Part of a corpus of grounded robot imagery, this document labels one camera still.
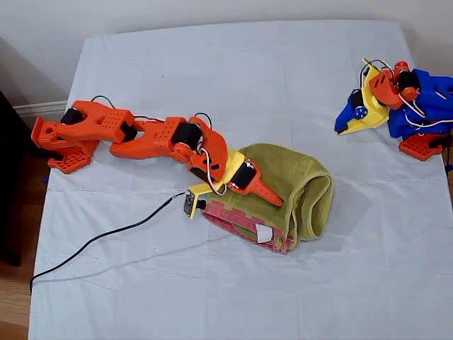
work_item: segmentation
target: table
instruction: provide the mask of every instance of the table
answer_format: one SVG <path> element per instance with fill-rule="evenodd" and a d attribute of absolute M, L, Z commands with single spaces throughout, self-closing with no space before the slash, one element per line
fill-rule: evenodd
<path fill-rule="evenodd" d="M 398 23 L 278 21 L 91 38 L 68 106 L 108 96 L 135 115 L 202 111 L 229 147 L 316 157 L 335 194 L 325 235 L 275 254 L 194 221 L 177 198 L 37 280 L 29 339 L 441 339 L 453 334 L 453 214 L 439 155 L 398 151 L 386 125 L 333 131 L 362 57 L 411 54 Z M 52 170 L 35 272 L 147 216 L 197 179 L 170 159 Z"/>

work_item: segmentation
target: white wire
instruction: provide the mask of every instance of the white wire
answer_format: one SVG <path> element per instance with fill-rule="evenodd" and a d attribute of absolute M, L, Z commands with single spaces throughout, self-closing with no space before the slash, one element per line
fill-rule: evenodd
<path fill-rule="evenodd" d="M 387 64 L 384 60 L 382 60 L 382 59 L 378 59 L 378 60 L 379 60 L 379 62 L 381 62 L 382 64 L 384 64 L 385 66 L 387 66 L 387 69 L 390 70 L 391 75 L 392 75 L 392 77 L 394 78 L 394 77 L 395 77 L 394 69 L 392 69 L 392 68 L 390 67 L 390 65 Z"/>
<path fill-rule="evenodd" d="M 429 125 L 420 125 L 420 124 L 417 124 L 417 123 L 414 123 L 412 121 L 409 120 L 408 118 L 408 115 L 407 113 L 404 111 L 404 116 L 406 117 L 406 122 L 408 122 L 409 124 L 413 125 L 413 126 L 416 126 L 417 128 L 431 128 L 432 126 L 435 126 L 437 124 L 440 124 L 440 123 L 453 123 L 453 120 L 438 120 L 436 123 L 433 123 L 433 124 L 429 124 Z"/>
<path fill-rule="evenodd" d="M 212 190 L 213 193 L 215 193 L 216 195 L 219 195 L 219 196 L 222 196 L 226 193 L 227 191 L 227 186 L 224 185 L 224 190 L 220 193 L 219 191 L 217 191 L 217 189 L 214 187 L 214 184 L 212 184 L 212 181 L 211 181 L 211 170 L 210 170 L 210 153 L 204 148 L 204 147 L 201 147 L 200 148 L 200 151 L 203 151 L 205 154 L 206 154 L 206 174 L 207 174 L 207 183 L 210 185 L 210 188 Z"/>
<path fill-rule="evenodd" d="M 417 106 L 417 108 L 414 108 L 402 95 L 401 93 L 398 93 L 399 98 L 405 103 L 413 112 L 417 113 L 421 118 L 425 118 L 426 114 Z"/>

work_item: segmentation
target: orange 3d printed part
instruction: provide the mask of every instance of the orange 3d printed part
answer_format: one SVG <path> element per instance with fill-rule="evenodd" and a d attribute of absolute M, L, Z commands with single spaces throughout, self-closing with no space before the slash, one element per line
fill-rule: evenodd
<path fill-rule="evenodd" d="M 400 143 L 399 151 L 425 161 L 434 154 L 442 153 L 442 144 L 446 136 L 433 134 L 412 135 Z"/>
<path fill-rule="evenodd" d="M 64 140 L 55 132 L 57 126 L 58 123 L 56 122 L 45 122 L 41 117 L 38 117 L 33 127 L 31 139 L 38 147 L 52 152 L 47 163 L 50 167 L 70 174 L 90 163 L 91 155 L 98 146 L 99 140 Z"/>
<path fill-rule="evenodd" d="M 136 120 L 134 127 L 143 135 L 129 142 L 112 144 L 110 152 L 117 157 L 144 159 L 170 157 L 187 164 L 188 170 L 207 179 L 207 160 L 199 148 L 210 155 L 210 176 L 219 181 L 225 171 L 228 149 L 224 138 L 198 117 L 188 121 L 181 117 L 168 117 L 165 121 Z"/>
<path fill-rule="evenodd" d="M 418 79 L 410 72 L 407 62 L 400 61 L 395 64 L 395 70 L 383 69 L 378 75 L 369 80 L 369 87 L 376 99 L 396 110 L 403 105 L 399 94 L 407 101 L 417 98 Z"/>
<path fill-rule="evenodd" d="M 95 101 L 75 101 L 55 126 L 55 132 L 66 140 L 132 140 L 137 131 L 129 110 L 109 108 Z"/>

